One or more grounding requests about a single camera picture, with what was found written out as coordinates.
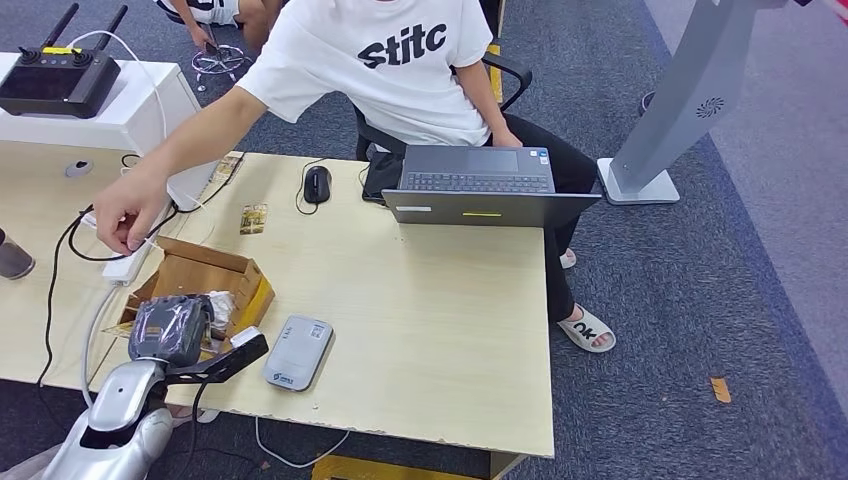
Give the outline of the person's right hand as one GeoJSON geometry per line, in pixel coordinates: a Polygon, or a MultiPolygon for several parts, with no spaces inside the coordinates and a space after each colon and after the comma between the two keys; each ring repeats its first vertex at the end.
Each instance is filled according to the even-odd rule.
{"type": "Polygon", "coordinates": [[[134,253],[164,208],[166,181],[138,166],[104,189],[93,202],[97,237],[115,253],[134,253]]]}

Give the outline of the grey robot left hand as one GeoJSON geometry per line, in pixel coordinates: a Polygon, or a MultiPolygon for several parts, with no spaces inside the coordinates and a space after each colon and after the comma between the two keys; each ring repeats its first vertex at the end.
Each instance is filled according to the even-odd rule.
{"type": "Polygon", "coordinates": [[[214,309],[207,295],[161,296],[141,303],[128,341],[131,360],[189,367],[200,358],[214,309]]]}

